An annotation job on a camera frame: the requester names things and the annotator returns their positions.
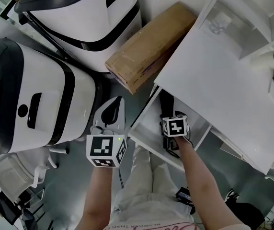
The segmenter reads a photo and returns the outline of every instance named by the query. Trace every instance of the person's left arm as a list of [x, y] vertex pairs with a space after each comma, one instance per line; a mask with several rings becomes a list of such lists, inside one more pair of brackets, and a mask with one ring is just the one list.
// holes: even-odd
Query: person's left arm
[[112, 168], [95, 167], [87, 191], [84, 213], [76, 230], [103, 230], [112, 204]]

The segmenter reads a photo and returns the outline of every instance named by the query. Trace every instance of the black cable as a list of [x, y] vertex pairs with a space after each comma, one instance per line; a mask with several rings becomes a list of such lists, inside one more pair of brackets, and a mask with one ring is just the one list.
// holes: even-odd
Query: black cable
[[122, 176], [121, 176], [120, 168], [118, 168], [118, 170], [119, 170], [119, 179], [120, 179], [120, 183], [121, 183], [121, 189], [123, 189], [124, 185], [123, 185], [123, 181], [122, 181]]
[[193, 149], [194, 149], [194, 144], [192, 143], [192, 141], [190, 141], [187, 137], [183, 136], [183, 138], [192, 145]]
[[167, 151], [167, 153], [169, 153], [170, 155], [172, 155], [172, 156], [176, 157], [177, 159], [179, 159], [179, 158], [180, 158], [180, 156], [179, 156], [179, 155], [177, 155], [174, 151], [169, 150], [169, 149], [166, 149], [166, 151]]

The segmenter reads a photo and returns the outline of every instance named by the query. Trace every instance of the cabinet door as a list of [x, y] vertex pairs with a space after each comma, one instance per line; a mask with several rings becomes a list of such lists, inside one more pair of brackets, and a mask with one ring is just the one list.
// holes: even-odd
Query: cabinet door
[[274, 161], [274, 103], [260, 76], [194, 27], [155, 80], [224, 134], [255, 169]]

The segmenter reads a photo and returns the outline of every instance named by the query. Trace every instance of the shoe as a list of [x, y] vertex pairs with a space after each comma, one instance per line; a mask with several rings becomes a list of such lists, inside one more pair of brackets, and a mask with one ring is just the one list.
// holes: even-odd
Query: shoe
[[234, 199], [235, 199], [235, 201], [239, 198], [239, 194], [234, 194]]
[[224, 199], [224, 202], [227, 202], [231, 197], [235, 195], [235, 191], [233, 189], [229, 190], [227, 196]]

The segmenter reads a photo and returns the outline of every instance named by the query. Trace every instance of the black device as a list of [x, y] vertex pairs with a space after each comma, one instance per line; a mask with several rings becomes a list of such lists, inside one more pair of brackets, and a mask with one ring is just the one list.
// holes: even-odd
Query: black device
[[160, 127], [161, 127], [161, 135], [163, 135], [163, 147], [166, 149], [166, 151], [169, 154], [179, 159], [180, 156], [177, 155], [175, 152], [173, 152], [173, 150], [177, 149], [177, 144], [172, 138], [166, 137], [164, 135], [163, 124], [162, 124], [162, 119], [164, 117], [173, 116], [174, 97], [168, 92], [162, 90], [160, 92], [160, 106], [161, 106]]
[[0, 214], [11, 225], [13, 225], [22, 214], [21, 210], [14, 205], [3, 192], [0, 192]]
[[195, 212], [195, 207], [190, 197], [190, 192], [187, 188], [181, 187], [175, 196], [180, 203], [191, 207], [191, 211], [190, 211], [191, 215]]

